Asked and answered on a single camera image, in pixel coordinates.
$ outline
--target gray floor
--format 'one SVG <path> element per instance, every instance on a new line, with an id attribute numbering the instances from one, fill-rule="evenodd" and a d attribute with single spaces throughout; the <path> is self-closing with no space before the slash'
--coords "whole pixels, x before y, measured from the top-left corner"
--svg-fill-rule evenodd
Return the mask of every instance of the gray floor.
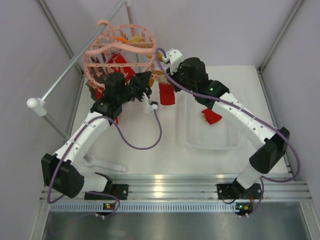
<path id="1" fill-rule="evenodd" d="M 51 213 L 42 240 L 309 240 L 298 203 L 264 203 L 249 219 L 234 213 L 119 213 L 102 220 Z"/>

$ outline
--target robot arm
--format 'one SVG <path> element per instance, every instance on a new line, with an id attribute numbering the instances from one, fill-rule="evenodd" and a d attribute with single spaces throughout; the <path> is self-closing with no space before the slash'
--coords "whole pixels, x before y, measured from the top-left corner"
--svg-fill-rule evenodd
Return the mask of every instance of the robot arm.
<path id="1" fill-rule="evenodd" d="M 80 128 L 53 155 L 46 154 L 42 158 L 42 174 L 47 186 L 54 179 L 53 189 L 69 198 L 90 191 L 107 192 L 112 180 L 100 173 L 79 172 L 81 163 L 93 143 L 112 124 L 103 116 L 115 120 L 122 112 L 122 104 L 135 99 L 144 102 L 145 112 L 153 113 L 158 109 L 158 103 L 149 102 L 150 76 L 151 72 L 137 73 L 129 84 L 125 84 L 125 77 L 120 72 L 108 76 L 103 97 L 93 104 Z"/>
<path id="2" fill-rule="evenodd" d="M 243 110 L 248 110 L 230 93 L 225 85 L 217 80 L 210 80 L 206 73 L 205 64 L 199 58 L 190 57 L 183 60 L 182 54 L 176 49 L 169 50 L 166 56 L 162 58 L 164 63 L 170 63 L 166 72 L 179 85 L 191 92 L 215 97 L 239 106 L 237 109 L 221 101 L 195 96 L 198 103 L 212 109 L 231 122 L 257 150 L 232 184 L 236 198 L 242 198 L 250 187 L 263 174 L 269 173 L 284 156 L 287 144 L 274 131 L 259 123 L 254 117 L 245 114 Z M 181 90 L 175 85 L 173 88 L 176 92 Z M 283 127 L 279 131 L 289 139 L 290 133 L 286 128 Z"/>

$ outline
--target ventilation grille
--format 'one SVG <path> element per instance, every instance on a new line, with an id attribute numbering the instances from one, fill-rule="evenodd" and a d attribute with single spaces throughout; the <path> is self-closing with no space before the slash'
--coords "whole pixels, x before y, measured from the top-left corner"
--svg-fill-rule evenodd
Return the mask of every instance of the ventilation grille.
<path id="1" fill-rule="evenodd" d="M 51 205 L 51 212 L 112 212 L 104 210 L 102 202 L 58 202 Z M 119 213 L 209 213 L 238 212 L 236 204 L 220 202 L 122 202 Z"/>

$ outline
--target white table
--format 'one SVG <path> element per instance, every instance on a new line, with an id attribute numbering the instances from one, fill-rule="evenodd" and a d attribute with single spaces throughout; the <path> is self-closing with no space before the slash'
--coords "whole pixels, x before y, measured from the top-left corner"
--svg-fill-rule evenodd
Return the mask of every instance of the white table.
<path id="1" fill-rule="evenodd" d="M 209 78 L 226 85 L 235 97 L 258 117 L 272 123 L 256 68 L 246 66 L 207 66 Z M 159 101 L 159 87 L 152 87 L 153 101 Z M 185 144 L 185 92 L 175 94 L 175 105 L 159 105 L 158 116 L 163 135 L 160 143 L 150 150 L 135 150 L 127 146 L 114 126 L 97 139 L 88 154 L 102 161 L 127 167 L 126 173 L 142 175 L 237 174 L 243 170 L 255 152 L 251 143 L 242 138 L 239 149 L 206 150 Z M 83 86 L 73 130 L 79 128 L 94 101 L 86 85 Z M 152 145 L 159 136 L 159 128 L 152 113 L 144 113 L 141 102 L 129 102 L 119 116 L 119 127 L 126 139 L 137 147 Z M 94 167 L 90 171 L 104 174 L 118 172 Z M 287 173 L 281 159 L 271 173 Z"/>

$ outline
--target white wall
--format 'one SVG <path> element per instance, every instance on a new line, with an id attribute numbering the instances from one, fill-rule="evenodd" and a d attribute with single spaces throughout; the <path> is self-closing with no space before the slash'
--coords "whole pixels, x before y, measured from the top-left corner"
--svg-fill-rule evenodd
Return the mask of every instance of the white wall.
<path id="1" fill-rule="evenodd" d="M 320 213 L 320 1 L 307 0 L 264 71 L 282 125 L 301 157 Z"/>
<path id="2" fill-rule="evenodd" d="M 0 7 L 0 239 L 28 239 L 43 187 L 41 158 L 62 139 L 27 109 L 68 62 L 34 0 Z M 47 99 L 47 109 L 64 127 L 79 77 L 75 70 Z"/>
<path id="3" fill-rule="evenodd" d="M 259 66 L 295 0 L 131 0 L 136 23 L 157 45 L 198 56 L 207 65 Z M 47 0 L 70 42 L 79 50 L 117 0 Z M 126 8 L 112 21 L 128 23 Z"/>

